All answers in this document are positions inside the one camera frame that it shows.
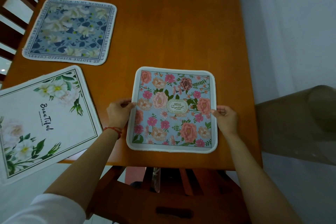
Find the white floral placemat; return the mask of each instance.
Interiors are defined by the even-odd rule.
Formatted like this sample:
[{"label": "white floral placemat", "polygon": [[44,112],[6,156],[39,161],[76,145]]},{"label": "white floral placemat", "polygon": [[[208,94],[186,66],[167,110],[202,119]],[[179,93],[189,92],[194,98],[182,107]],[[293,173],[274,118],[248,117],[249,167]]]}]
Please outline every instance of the white floral placemat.
[{"label": "white floral placemat", "polygon": [[46,0],[22,50],[27,59],[102,65],[117,8],[85,0]]},{"label": "white floral placemat", "polygon": [[217,147],[215,78],[208,71],[141,67],[127,145],[133,150],[210,153]]},{"label": "white floral placemat", "polygon": [[78,66],[0,91],[1,183],[88,148],[102,132]]}]

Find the red string bracelet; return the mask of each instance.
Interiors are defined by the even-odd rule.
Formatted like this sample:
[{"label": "red string bracelet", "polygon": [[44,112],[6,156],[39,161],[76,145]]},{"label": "red string bracelet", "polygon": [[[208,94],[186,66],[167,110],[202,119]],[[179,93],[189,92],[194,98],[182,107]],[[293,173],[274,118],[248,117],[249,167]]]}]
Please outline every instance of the red string bracelet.
[{"label": "red string bracelet", "polygon": [[122,131],[123,131],[122,128],[118,128],[118,127],[106,127],[106,128],[103,129],[103,131],[105,131],[105,130],[108,129],[108,128],[113,129],[115,132],[117,132],[117,133],[118,133],[118,139],[120,139],[120,137],[121,137],[121,133],[122,133]]}]

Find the dark blue leaf print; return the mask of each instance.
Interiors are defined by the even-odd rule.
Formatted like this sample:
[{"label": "dark blue leaf print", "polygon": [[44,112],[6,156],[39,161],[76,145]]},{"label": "dark blue leaf print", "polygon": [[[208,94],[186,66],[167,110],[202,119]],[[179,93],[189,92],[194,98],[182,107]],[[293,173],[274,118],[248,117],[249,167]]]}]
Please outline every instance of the dark blue leaf print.
[{"label": "dark blue leaf print", "polygon": [[33,49],[37,49],[37,48],[40,48],[40,44],[38,42],[34,43],[33,44]]},{"label": "dark blue leaf print", "polygon": [[66,46],[63,46],[63,47],[58,48],[57,50],[59,52],[61,52],[61,53],[64,53],[65,52],[65,48],[66,48]]},{"label": "dark blue leaf print", "polygon": [[88,38],[89,38],[88,36],[81,35],[81,37],[80,37],[79,39],[81,39],[81,40],[86,40],[86,39],[88,39]]},{"label": "dark blue leaf print", "polygon": [[70,33],[70,34],[72,34],[73,33],[73,31],[74,31],[74,28],[73,27],[71,27],[71,28],[69,28],[66,32],[67,33]]},{"label": "dark blue leaf print", "polygon": [[97,43],[100,44],[100,45],[103,45],[103,39],[97,40]]},{"label": "dark blue leaf print", "polygon": [[88,27],[90,25],[90,22],[84,22],[83,24],[82,24],[82,26],[84,26],[84,27]]},{"label": "dark blue leaf print", "polygon": [[56,47],[59,47],[59,46],[61,46],[61,44],[62,44],[62,42],[57,42],[57,43],[54,43],[54,45],[55,45]]}]

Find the person's right hand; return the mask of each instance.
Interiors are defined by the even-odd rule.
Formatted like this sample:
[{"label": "person's right hand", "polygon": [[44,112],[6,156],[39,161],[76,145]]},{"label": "person's right hand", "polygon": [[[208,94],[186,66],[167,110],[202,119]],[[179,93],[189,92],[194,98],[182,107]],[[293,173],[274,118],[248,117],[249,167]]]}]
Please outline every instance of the person's right hand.
[{"label": "person's right hand", "polygon": [[217,111],[212,109],[211,113],[217,118],[217,124],[225,137],[237,135],[238,115],[230,107],[217,105]]}]

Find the floor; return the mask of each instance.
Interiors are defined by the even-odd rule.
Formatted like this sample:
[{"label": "floor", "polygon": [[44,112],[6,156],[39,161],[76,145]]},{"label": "floor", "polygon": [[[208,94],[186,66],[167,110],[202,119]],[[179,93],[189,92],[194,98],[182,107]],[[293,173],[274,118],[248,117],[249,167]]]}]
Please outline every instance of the floor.
[{"label": "floor", "polygon": [[[283,85],[276,82],[274,73],[270,71],[272,62],[282,62],[281,56],[273,53],[270,57],[270,40],[267,39],[263,9],[256,0],[241,0],[242,14],[249,52],[252,84],[256,103],[279,97],[292,90],[290,78],[284,71],[278,71],[277,76],[283,78]],[[5,8],[16,14],[23,21],[29,22],[32,11],[19,0],[8,0]],[[0,58],[0,73],[6,74],[10,62]],[[304,223],[333,223],[336,219],[336,167],[320,163],[306,162],[294,158],[282,157],[263,152],[264,170],[279,187]],[[14,184],[3,187],[0,185],[0,223],[15,212],[26,207],[34,197],[44,190],[68,167],[67,164],[54,164],[47,169],[34,173]],[[234,171],[228,175],[238,182]],[[126,173],[120,177],[125,182]],[[85,223],[108,223],[98,216],[93,216]]]}]

